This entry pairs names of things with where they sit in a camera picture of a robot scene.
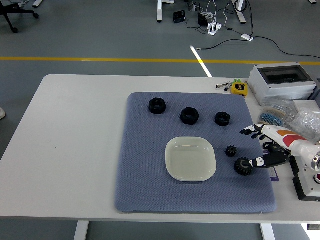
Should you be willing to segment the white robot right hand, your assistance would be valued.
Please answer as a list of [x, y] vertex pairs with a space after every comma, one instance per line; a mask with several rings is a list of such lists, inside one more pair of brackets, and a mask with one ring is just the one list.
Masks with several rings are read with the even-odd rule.
[[278, 144], [280, 149], [255, 159], [239, 158], [234, 167], [238, 171], [252, 168], [271, 168], [285, 164], [290, 157], [300, 157], [302, 162], [318, 172], [320, 170], [320, 147], [303, 136], [280, 126], [254, 124], [240, 131], [244, 135], [252, 135], [253, 139], [268, 138]]

